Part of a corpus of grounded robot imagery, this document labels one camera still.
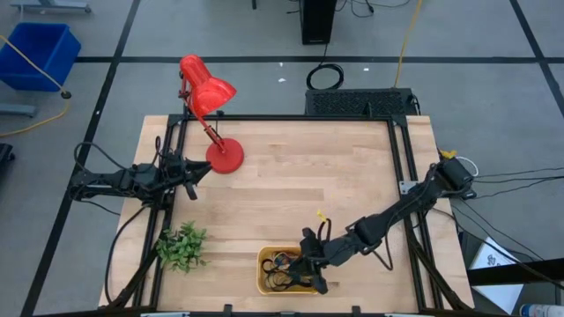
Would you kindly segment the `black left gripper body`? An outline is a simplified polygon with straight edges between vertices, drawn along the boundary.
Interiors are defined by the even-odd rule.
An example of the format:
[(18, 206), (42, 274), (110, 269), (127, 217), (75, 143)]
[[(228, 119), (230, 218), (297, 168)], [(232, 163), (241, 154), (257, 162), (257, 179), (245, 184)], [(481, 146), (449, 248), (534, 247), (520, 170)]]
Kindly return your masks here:
[(195, 171), (197, 162), (184, 158), (180, 154), (168, 154), (163, 160), (164, 189), (184, 186), (190, 200), (197, 199)]

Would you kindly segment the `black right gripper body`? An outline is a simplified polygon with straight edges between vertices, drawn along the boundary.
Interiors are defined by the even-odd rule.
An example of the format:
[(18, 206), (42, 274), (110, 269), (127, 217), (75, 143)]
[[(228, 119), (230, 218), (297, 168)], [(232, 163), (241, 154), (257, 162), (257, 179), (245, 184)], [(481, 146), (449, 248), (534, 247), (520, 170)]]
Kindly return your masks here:
[(330, 241), (331, 228), (327, 227), (325, 236), (323, 236), (323, 227), (319, 227), (317, 232), (311, 228), (305, 227), (301, 231), (303, 239), (301, 240), (301, 257), (308, 259), (310, 269), (304, 275), (314, 277), (312, 287), (319, 294), (328, 292), (326, 279), (322, 275), (322, 269), (329, 264), (329, 258), (325, 255), (323, 248)]

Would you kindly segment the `blue rubber band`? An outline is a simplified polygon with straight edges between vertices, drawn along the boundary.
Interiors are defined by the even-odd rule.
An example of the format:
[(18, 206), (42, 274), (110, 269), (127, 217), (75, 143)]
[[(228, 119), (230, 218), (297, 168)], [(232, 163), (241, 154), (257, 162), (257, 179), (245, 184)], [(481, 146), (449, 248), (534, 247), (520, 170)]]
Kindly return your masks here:
[(296, 254), (296, 253), (293, 253), (293, 252), (280, 251), (280, 252), (275, 253), (272, 256), (272, 260), (278, 266), (285, 266), (285, 265), (291, 265), (293, 262), (298, 260), (300, 257), (301, 257), (300, 254)]

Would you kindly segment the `yellow plastic bin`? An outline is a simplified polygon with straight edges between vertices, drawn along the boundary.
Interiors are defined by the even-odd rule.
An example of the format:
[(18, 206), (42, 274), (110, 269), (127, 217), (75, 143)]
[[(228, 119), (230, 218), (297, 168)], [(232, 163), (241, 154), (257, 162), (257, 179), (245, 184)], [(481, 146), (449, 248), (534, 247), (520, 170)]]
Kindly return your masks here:
[(296, 254), (301, 254), (301, 250), (299, 247), (283, 247), (283, 246), (267, 246), (263, 247), (257, 254), (257, 265), (256, 265), (256, 287), (259, 292), (263, 295), (278, 295), (278, 294), (287, 294), (287, 295), (302, 295), (302, 294), (317, 294), (318, 292), (316, 289), (312, 287), (312, 284), (296, 284), (293, 280), (293, 275), (298, 273), (289, 273), (288, 267), (289, 265), (285, 266), (278, 266), (277, 271), (285, 272), (288, 276), (290, 276), (293, 280), (292, 286), (287, 288), (283, 291), (271, 291), (266, 288), (265, 286), (265, 278), (266, 275), (262, 273), (260, 270), (260, 264), (264, 259), (272, 259), (272, 256), (280, 251), (285, 252), (293, 252)]

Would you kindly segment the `blue plastic floor bin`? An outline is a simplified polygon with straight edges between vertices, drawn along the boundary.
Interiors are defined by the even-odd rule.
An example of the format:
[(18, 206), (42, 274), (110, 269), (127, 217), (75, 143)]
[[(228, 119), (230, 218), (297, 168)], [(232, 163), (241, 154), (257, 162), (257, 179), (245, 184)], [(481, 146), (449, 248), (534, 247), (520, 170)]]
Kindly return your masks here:
[[(31, 62), (63, 85), (81, 50), (66, 24), (22, 22), (8, 40)], [(30, 65), (12, 47), (0, 49), (0, 81), (20, 91), (58, 92), (59, 87)]]

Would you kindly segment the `green plant in white pot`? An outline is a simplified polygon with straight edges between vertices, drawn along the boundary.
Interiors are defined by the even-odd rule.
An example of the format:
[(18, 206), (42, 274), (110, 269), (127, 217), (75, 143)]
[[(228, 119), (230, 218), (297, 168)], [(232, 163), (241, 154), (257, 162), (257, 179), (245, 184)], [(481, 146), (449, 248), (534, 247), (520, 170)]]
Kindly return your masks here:
[(180, 270), (185, 274), (209, 261), (203, 258), (207, 231), (195, 227), (195, 222), (184, 222), (177, 229), (166, 229), (156, 242), (162, 269)]

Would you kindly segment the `red desk lamp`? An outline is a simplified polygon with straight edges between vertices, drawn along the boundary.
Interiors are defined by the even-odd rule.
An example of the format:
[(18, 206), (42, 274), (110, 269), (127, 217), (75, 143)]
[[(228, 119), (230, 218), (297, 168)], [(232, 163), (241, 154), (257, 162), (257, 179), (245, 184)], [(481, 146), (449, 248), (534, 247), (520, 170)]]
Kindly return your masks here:
[(214, 77), (198, 55), (186, 55), (179, 63), (182, 85), (179, 98), (185, 107), (202, 124), (211, 144), (205, 158), (211, 163), (216, 173), (232, 173), (239, 169), (244, 161), (242, 145), (233, 138), (224, 138), (216, 128), (209, 125), (204, 117), (220, 110), (237, 93), (227, 81)]

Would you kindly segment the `black perforated computer case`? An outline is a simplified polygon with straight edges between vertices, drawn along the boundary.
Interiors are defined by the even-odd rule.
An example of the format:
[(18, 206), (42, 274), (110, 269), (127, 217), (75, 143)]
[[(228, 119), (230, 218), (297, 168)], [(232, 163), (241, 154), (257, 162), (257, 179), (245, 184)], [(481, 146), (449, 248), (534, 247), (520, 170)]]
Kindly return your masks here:
[(419, 102), (409, 88), (309, 90), (305, 114), (417, 115)]

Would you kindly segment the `white printed box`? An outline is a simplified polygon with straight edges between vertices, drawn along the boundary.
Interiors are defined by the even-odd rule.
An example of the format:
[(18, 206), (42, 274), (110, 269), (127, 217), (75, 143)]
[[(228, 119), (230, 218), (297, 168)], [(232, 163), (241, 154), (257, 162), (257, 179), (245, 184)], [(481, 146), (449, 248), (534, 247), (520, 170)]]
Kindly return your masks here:
[[(492, 238), (479, 247), (474, 259), (471, 261), (470, 270), (507, 266), (515, 264), (517, 259), (505, 248), (501, 247)], [(473, 286), (473, 289), (484, 296), (505, 313), (512, 314), (516, 302), (522, 292), (522, 284), (483, 285)]]

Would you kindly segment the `black computer tower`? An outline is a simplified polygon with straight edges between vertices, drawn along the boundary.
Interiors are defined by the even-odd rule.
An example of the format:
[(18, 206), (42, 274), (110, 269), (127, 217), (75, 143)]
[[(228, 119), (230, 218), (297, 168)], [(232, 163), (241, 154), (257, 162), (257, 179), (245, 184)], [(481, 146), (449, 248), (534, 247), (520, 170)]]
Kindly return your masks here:
[(337, 0), (299, 0), (303, 45), (330, 42)]

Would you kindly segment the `black bar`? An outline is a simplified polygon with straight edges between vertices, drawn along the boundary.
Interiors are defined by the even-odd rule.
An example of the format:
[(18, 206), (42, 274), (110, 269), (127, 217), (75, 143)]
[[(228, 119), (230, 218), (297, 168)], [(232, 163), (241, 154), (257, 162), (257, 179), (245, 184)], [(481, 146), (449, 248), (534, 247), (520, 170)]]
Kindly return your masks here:
[(531, 284), (564, 282), (564, 258), (496, 266), (467, 271), (470, 285)]

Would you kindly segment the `white can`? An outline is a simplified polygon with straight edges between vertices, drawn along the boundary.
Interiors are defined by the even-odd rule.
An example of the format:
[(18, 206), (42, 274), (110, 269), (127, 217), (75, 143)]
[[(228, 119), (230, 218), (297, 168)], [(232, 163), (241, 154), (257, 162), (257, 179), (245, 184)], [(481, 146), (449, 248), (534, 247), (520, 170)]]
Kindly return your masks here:
[(524, 304), (519, 309), (521, 317), (564, 317), (564, 306)]

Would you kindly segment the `black aluminium table frame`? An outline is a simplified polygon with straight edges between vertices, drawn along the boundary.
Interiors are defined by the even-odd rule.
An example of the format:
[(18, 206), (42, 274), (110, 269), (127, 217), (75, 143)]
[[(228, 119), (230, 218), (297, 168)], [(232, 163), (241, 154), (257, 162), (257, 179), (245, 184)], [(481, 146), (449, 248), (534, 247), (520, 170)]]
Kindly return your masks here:
[(245, 151), (231, 174), (208, 174), (190, 200), (175, 197), (172, 225), (194, 221), (208, 232), (207, 265), (190, 273), (152, 267), (143, 304), (160, 311), (236, 313), (413, 313), (445, 307), (426, 271), (413, 268), (404, 227), (394, 225), (378, 254), (355, 256), (324, 271), (324, 295), (263, 295), (256, 286), (257, 254), (267, 246), (295, 246), (317, 213), (331, 218), (334, 234), (359, 217), (398, 199), (400, 179), (420, 179), (438, 159), (431, 123), (410, 116), (390, 141), (385, 122), (313, 120), (303, 115), (226, 117), (224, 136)]

